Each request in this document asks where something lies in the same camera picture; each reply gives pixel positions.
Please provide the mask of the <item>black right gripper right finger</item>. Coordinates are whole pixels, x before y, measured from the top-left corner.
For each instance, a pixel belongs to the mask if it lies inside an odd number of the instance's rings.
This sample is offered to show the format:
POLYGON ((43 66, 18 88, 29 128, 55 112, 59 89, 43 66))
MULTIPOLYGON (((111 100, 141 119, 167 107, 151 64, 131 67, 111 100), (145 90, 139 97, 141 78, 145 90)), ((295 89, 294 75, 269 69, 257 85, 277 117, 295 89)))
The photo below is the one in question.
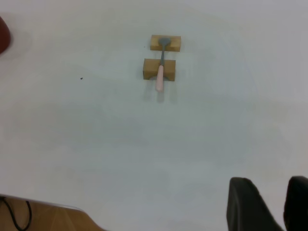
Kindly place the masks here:
POLYGON ((288 231, 308 230, 308 179, 306 177, 290 178, 283 219, 288 231))

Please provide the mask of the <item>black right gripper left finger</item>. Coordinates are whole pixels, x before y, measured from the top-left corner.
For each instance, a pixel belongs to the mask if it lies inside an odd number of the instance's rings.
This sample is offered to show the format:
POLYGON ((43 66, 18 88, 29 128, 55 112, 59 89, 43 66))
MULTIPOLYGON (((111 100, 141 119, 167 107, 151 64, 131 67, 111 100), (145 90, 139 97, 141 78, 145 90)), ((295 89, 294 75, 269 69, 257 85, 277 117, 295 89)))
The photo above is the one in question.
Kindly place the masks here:
POLYGON ((281 231, 257 187, 247 178, 229 183, 226 219, 230 231, 281 231))

